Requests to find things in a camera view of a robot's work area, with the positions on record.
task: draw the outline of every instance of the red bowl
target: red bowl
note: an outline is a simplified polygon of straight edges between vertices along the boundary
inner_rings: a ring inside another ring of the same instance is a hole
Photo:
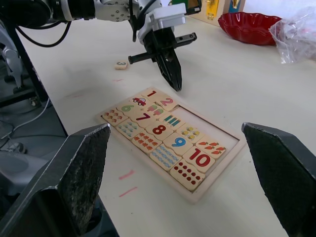
[[[275,45],[269,28],[281,20],[277,16],[261,13],[226,13],[221,15],[218,23],[233,39],[256,45]]]

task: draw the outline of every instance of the table surface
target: table surface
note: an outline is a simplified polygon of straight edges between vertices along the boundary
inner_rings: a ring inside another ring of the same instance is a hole
[[[64,27],[25,31],[37,41],[52,43]],[[275,47],[234,41],[220,28],[192,18],[175,29],[176,36],[192,32],[197,41],[176,49],[183,77],[179,93],[151,60],[114,70],[116,61],[145,51],[132,42],[128,22],[74,22],[55,48],[21,39],[70,134],[95,125],[94,116],[102,110],[154,86],[241,136],[243,122],[272,126],[295,134],[316,154],[315,62],[282,65]],[[119,179],[131,170],[133,175]],[[191,205],[111,137],[99,195],[121,237],[287,236],[247,147]]]

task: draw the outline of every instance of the number 7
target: number 7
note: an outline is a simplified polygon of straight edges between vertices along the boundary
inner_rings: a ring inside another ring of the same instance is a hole
[[[148,115],[147,113],[143,113],[143,115],[145,115],[145,117],[137,118],[136,120],[139,121],[139,120],[149,119],[150,118],[150,115]]]

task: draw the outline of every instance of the wooden puzzle tray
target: wooden puzzle tray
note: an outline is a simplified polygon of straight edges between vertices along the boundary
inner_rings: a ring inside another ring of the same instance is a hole
[[[245,139],[156,88],[96,116],[133,154],[196,203],[245,145]]]

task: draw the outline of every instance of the clear plastic bag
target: clear plastic bag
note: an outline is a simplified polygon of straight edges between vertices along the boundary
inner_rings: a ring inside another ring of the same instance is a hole
[[[269,29],[281,55],[281,63],[316,59],[316,7],[300,10]]]

